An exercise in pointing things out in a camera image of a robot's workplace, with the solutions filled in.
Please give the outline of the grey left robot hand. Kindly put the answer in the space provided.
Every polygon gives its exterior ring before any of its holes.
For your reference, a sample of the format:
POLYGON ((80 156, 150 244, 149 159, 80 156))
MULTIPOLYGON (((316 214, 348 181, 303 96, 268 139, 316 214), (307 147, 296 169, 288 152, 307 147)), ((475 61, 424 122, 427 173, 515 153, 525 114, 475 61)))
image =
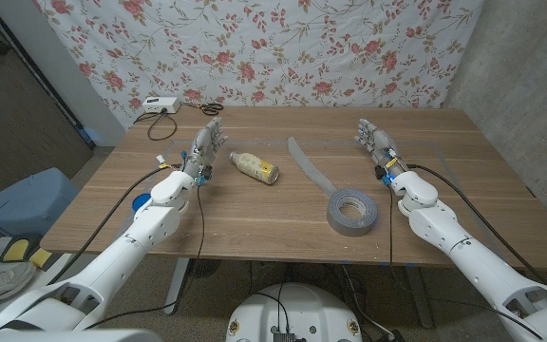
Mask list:
POLYGON ((182 171, 193 179, 197 178, 202 168, 214 162, 217 151, 227 140, 222 130, 222 119, 214 117, 193 139, 182 171))

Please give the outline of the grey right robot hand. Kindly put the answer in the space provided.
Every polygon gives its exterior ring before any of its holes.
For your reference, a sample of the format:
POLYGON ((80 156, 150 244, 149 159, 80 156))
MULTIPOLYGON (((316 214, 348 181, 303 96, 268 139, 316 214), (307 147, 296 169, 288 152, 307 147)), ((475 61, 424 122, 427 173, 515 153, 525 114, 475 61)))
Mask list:
POLYGON ((360 119, 355 140, 364 146, 375 164, 392 178, 409 170, 402 160, 397 143, 374 123, 360 119))

